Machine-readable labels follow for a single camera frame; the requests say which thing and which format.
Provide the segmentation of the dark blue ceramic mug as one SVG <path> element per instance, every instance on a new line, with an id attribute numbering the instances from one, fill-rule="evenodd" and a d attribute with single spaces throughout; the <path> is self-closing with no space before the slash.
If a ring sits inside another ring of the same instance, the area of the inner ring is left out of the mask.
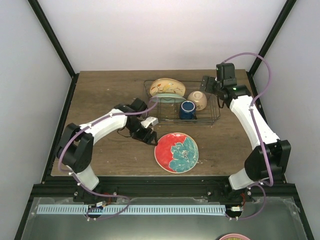
<path id="1" fill-rule="evenodd" d="M 178 115 L 181 120 L 196 120 L 196 105 L 190 100 L 183 101 Z"/>

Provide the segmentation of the cream ceramic bowl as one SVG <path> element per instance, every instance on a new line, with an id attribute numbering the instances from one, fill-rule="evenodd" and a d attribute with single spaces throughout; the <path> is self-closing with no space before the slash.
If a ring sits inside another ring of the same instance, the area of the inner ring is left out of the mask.
<path id="1" fill-rule="evenodd" d="M 207 106 L 207 97 L 206 95 L 201 91 L 193 91 L 191 92 L 187 100 L 193 102 L 195 104 L 195 108 L 197 111 L 204 110 Z"/>

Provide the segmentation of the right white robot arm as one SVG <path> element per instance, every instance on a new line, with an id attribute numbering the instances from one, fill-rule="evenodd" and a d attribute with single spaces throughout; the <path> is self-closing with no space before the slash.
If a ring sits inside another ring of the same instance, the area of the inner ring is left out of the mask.
<path id="1" fill-rule="evenodd" d="M 229 176 L 229 184 L 222 188 L 223 198 L 229 202 L 240 196 L 240 190 L 255 183 L 273 185 L 287 169 L 291 145 L 281 140 L 268 126 L 253 102 L 246 85 L 237 83 L 233 63 L 216 65 L 216 76 L 205 75 L 200 90 L 215 95 L 237 117 L 250 141 L 252 152 L 244 162 L 243 169 Z"/>

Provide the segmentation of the red-rimmed white plate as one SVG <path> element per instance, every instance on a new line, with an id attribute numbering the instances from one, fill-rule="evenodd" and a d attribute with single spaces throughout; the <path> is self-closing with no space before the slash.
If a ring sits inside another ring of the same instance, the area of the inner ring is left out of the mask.
<path id="1" fill-rule="evenodd" d="M 181 132 L 168 133 L 158 140 L 154 158 L 165 171 L 183 174 L 195 167 L 199 160 L 199 149 L 195 140 Z"/>

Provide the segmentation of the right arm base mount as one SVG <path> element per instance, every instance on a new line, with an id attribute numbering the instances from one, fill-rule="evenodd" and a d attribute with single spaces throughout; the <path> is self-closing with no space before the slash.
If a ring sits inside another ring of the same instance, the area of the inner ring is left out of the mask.
<path id="1" fill-rule="evenodd" d="M 216 183 L 206 188 L 206 195 L 212 202 L 236 203 L 248 201 L 251 197 L 244 190 L 233 190 L 226 183 Z"/>

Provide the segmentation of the green-rimmed plate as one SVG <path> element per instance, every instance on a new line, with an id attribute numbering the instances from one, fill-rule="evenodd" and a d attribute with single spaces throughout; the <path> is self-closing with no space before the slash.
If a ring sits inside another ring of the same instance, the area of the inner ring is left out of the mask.
<path id="1" fill-rule="evenodd" d="M 177 103 L 184 102 L 186 99 L 183 96 L 180 96 L 175 93 L 159 93 L 159 94 L 156 94 L 155 96 L 152 96 L 150 100 L 152 102 L 158 102 L 158 103 L 177 104 Z"/>

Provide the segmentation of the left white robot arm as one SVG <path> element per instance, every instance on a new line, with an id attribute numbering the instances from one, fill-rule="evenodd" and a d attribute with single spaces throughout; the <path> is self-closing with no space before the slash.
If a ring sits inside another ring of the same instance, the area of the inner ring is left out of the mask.
<path id="1" fill-rule="evenodd" d="M 158 119 L 152 116 L 141 119 L 159 102 L 154 97 L 151 101 L 154 104 L 149 107 L 137 98 L 131 104 L 116 105 L 93 121 L 81 125 L 70 123 L 65 127 L 56 147 L 58 169 L 72 175 L 85 188 L 84 195 L 89 201 L 97 202 L 102 196 L 102 189 L 97 186 L 100 181 L 91 167 L 93 147 L 98 141 L 114 131 L 128 129 L 130 138 L 158 145 L 157 132 L 153 130 Z"/>

